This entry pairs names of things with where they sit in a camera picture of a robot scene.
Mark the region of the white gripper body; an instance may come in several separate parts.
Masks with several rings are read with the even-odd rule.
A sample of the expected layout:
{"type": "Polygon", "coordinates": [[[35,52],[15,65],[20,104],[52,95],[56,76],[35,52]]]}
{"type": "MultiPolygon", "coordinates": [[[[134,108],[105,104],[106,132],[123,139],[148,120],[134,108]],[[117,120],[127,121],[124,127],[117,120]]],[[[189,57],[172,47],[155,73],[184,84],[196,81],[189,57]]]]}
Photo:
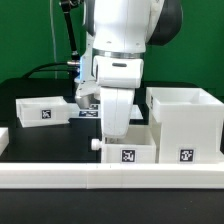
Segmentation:
{"type": "Polygon", "coordinates": [[[100,87],[101,129],[104,137],[126,136],[143,66],[142,59],[94,57],[93,74],[100,87]]]}

